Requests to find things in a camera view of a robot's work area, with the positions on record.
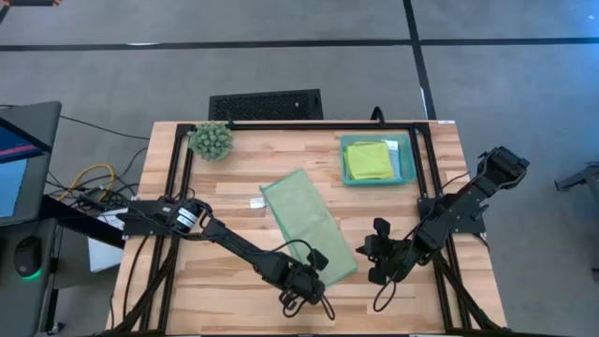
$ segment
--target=gray floor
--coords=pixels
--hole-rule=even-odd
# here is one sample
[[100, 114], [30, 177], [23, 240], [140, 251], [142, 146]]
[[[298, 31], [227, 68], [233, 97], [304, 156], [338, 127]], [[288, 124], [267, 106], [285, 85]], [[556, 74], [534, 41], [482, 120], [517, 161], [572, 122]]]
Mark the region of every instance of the gray floor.
[[[599, 36], [596, 1], [413, 2], [421, 38]], [[78, 0], [12, 8], [0, 25], [0, 44], [408, 37], [400, 0]], [[596, 335], [599, 212], [586, 188], [560, 194], [553, 181], [599, 160], [599, 46], [423, 53], [437, 117], [457, 121], [470, 169], [500, 144], [532, 162], [485, 217], [509, 326]], [[210, 95], [288, 89], [319, 88], [326, 119], [365, 118], [374, 105], [388, 119], [424, 118], [409, 47], [0, 52], [0, 74], [2, 104], [58, 99], [66, 116], [142, 136], [156, 120], [206, 119]], [[63, 183], [95, 163], [121, 172], [143, 146], [62, 121], [51, 170]], [[139, 179], [142, 162], [127, 181]], [[104, 327], [115, 275], [61, 296], [61, 336]]]

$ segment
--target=small succulent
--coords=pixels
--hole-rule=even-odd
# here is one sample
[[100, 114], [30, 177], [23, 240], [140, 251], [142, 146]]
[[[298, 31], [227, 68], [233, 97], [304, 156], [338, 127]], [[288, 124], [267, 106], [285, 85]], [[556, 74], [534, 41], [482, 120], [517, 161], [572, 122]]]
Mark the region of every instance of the small succulent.
[[233, 135], [225, 125], [210, 122], [189, 131], [189, 148], [208, 161], [223, 159], [233, 148]]

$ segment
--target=green light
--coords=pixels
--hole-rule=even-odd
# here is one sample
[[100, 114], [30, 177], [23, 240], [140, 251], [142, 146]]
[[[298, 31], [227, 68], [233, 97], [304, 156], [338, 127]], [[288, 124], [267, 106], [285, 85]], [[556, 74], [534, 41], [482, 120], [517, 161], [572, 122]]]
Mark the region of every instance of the green light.
[[41, 268], [38, 269], [35, 274], [33, 274], [31, 276], [23, 277], [22, 279], [25, 281], [31, 281], [31, 280], [35, 280], [36, 278], [39, 278], [40, 275], [41, 275]]

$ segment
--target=yellow cloth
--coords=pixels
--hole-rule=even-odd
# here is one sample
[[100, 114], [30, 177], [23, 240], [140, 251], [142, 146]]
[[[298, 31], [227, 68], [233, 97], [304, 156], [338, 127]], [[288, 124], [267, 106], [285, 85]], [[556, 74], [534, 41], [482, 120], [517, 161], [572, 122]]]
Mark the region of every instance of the yellow cloth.
[[395, 173], [384, 142], [357, 142], [345, 149], [345, 164], [353, 180], [388, 179]]

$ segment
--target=white paper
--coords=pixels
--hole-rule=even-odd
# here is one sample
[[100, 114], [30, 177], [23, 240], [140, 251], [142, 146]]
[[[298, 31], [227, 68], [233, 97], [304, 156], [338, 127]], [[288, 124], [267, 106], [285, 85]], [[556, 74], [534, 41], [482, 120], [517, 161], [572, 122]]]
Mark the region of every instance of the white paper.
[[[115, 228], [123, 230], [124, 222], [116, 217], [116, 214], [123, 212], [127, 212], [127, 208], [104, 212], [103, 215], [98, 216], [97, 219], [103, 223], [107, 223]], [[123, 259], [122, 249], [90, 238], [87, 238], [87, 242], [90, 248], [91, 272], [103, 271], [121, 263], [121, 259]]]
[[398, 151], [399, 149], [399, 142], [396, 140], [387, 140], [387, 139], [383, 139], [383, 141], [387, 144], [387, 147], [389, 148], [390, 151]]
[[250, 199], [250, 208], [264, 208], [266, 203], [264, 202], [264, 198], [253, 198]]

